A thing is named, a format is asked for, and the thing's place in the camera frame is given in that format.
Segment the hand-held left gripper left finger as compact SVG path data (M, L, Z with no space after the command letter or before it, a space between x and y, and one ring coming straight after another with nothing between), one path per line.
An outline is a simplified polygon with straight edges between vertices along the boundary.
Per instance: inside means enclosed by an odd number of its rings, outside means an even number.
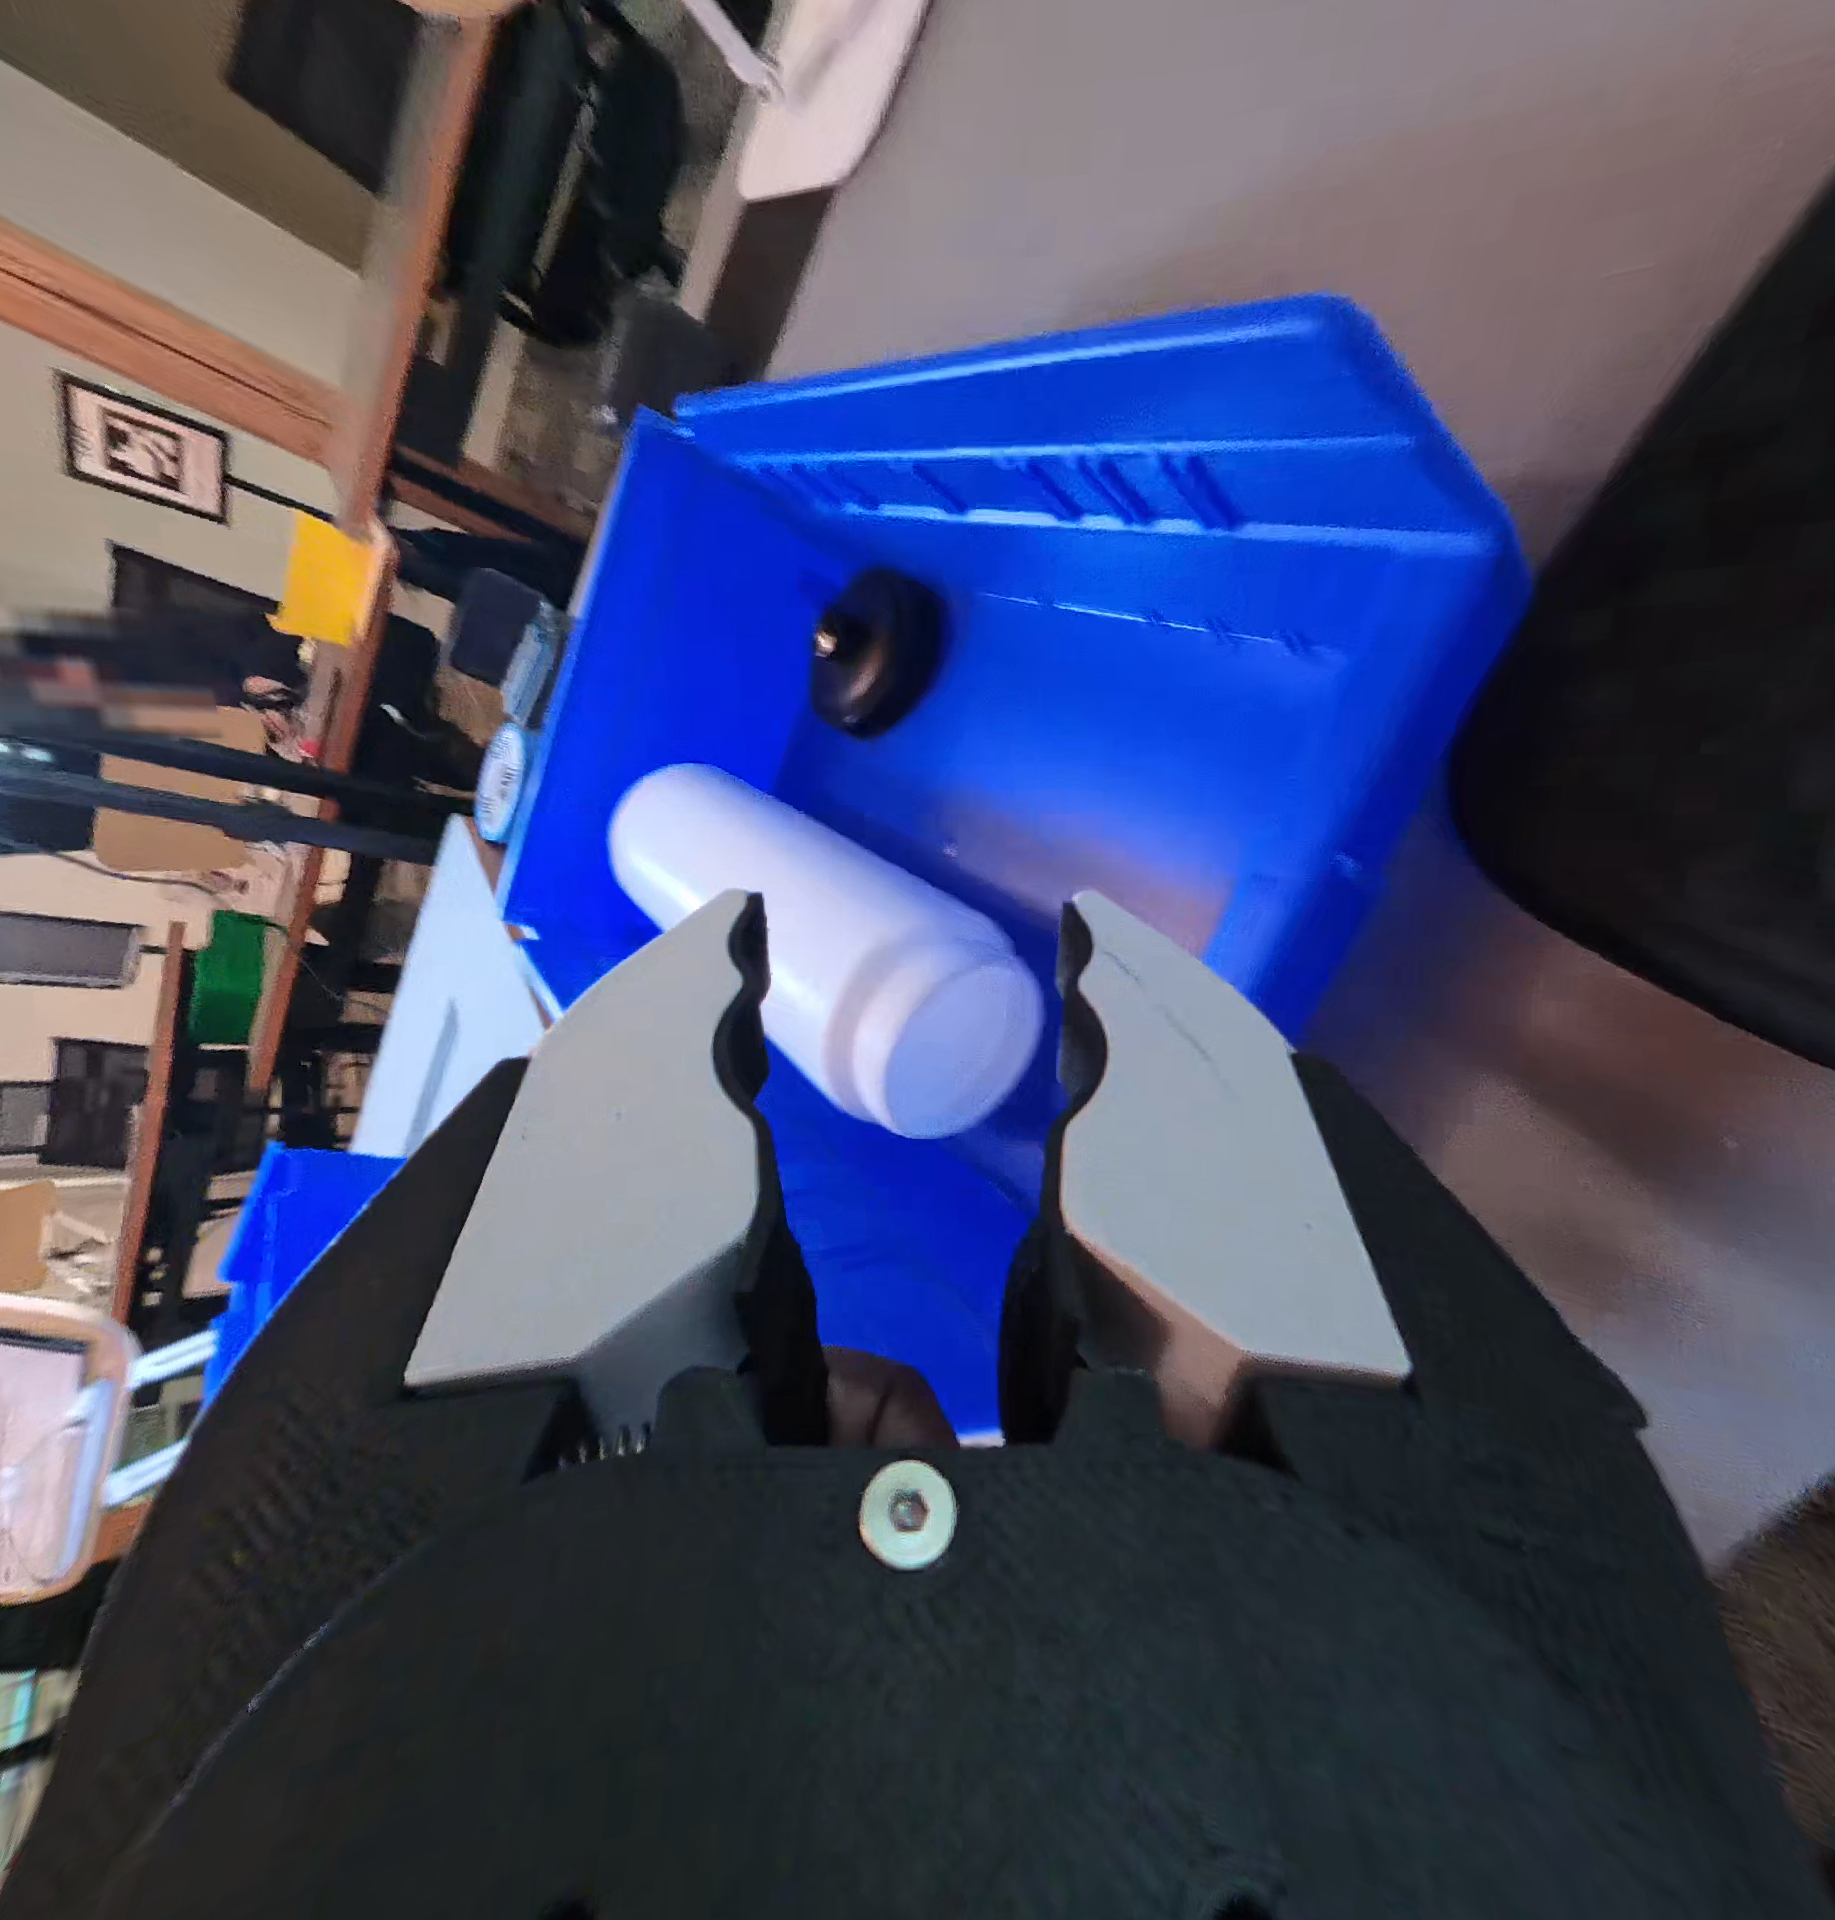
M664 1388L726 1376L763 1442L831 1440L792 1231L756 893L708 900L606 972L525 1063L403 1366L413 1394L553 1380L598 1449L647 1449Z

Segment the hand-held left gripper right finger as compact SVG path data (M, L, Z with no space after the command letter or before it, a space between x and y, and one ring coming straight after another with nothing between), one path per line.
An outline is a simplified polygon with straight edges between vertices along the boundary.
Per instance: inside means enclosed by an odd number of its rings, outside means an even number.
M999 1319L999 1431L1049 1443L1081 1378L1232 1449L1272 1380L1397 1390L1412 1358L1294 1051L1239 990L1104 893L1060 920L1037 1210Z

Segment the white plastic bottle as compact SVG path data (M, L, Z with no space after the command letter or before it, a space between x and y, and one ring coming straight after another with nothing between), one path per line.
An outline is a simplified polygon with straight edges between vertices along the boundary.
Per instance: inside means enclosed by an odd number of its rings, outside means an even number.
M612 869L671 929L760 896L767 1038L845 1114L946 1139L997 1114L1045 1032L1045 995L984 912L709 764L645 774L616 804Z

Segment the blue plastic bin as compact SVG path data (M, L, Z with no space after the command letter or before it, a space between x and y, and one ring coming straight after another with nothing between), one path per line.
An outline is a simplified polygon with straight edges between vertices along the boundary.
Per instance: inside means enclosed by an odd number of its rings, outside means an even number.
M313 1261L402 1169L402 1157L273 1141L241 1209L218 1277L229 1288L212 1323L204 1406Z
M949 633L859 738L809 653L871 566ZM563 1011L656 933L616 804L699 762L984 912L1050 1004L1095 888L1294 1038L1526 602L1507 509L1332 293L688 396L631 431L501 912Z

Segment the black bottle lid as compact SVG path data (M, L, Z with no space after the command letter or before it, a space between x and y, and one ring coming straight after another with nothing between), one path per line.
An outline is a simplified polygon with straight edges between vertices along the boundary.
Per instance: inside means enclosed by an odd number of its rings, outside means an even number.
M811 715L859 738L888 732L926 699L947 633L949 610L936 588L888 566L858 572L811 633Z

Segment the person's left hand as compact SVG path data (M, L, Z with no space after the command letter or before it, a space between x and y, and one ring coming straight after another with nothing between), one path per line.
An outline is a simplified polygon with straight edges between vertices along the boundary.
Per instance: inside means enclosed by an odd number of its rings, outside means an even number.
M858 1348L826 1346L829 1443L877 1452L959 1445L928 1380L913 1366Z

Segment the green plastic bin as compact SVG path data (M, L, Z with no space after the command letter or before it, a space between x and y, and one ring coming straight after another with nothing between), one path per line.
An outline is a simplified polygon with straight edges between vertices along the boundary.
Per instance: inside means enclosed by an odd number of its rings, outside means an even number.
M264 991L273 925L259 915L218 909L209 945L190 962L185 1030L190 1043L244 1048Z

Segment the black light stand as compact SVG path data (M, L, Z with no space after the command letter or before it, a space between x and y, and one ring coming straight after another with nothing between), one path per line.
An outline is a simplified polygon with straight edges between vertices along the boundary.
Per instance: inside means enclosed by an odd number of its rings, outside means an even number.
M115 873L229 869L264 844L429 864L442 838L442 828L322 821L279 805L254 805L236 826L0 796L0 855L89 853Z

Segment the grey charger case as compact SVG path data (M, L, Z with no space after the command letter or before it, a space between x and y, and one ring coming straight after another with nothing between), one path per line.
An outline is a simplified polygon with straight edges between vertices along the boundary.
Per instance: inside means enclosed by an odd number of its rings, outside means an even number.
M537 729L569 649L569 615L519 578L473 568L452 600L449 661L497 690L501 713L522 729Z

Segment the printed instruction board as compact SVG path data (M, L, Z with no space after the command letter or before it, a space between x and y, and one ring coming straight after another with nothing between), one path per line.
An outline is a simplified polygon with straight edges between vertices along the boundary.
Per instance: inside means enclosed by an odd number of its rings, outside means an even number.
M138 1358L120 1319L0 1293L0 1607L90 1568Z

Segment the black quilted pad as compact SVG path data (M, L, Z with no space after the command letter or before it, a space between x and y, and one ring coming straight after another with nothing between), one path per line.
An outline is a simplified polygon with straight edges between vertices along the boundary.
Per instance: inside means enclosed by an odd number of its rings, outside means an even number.
M1549 554L1452 816L1556 933L1835 1071L1835 179Z

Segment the yellow paper sheet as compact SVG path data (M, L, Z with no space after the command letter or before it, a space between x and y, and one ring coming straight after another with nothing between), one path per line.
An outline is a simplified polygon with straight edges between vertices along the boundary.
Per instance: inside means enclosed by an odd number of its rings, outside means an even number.
M334 521L293 511L281 598L268 623L315 649L349 649L368 626L381 574L377 529L354 537Z

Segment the black white fiducial tag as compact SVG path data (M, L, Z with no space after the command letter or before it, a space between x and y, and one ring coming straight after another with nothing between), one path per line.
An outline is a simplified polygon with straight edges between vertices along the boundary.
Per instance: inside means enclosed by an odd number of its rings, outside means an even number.
M78 484L209 524L232 523L232 435L140 396L56 371L61 456Z

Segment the wooden pillar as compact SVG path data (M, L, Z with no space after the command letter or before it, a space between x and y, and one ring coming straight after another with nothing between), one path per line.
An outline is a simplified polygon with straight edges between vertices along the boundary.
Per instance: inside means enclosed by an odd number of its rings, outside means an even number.
M339 400L323 378L2 218L0 323L328 467Z

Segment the black box appliance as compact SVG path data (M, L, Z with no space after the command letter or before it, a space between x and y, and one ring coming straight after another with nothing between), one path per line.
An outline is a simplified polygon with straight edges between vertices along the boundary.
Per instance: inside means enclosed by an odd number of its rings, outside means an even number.
M383 190L422 17L402 1L242 1L224 68L244 103Z

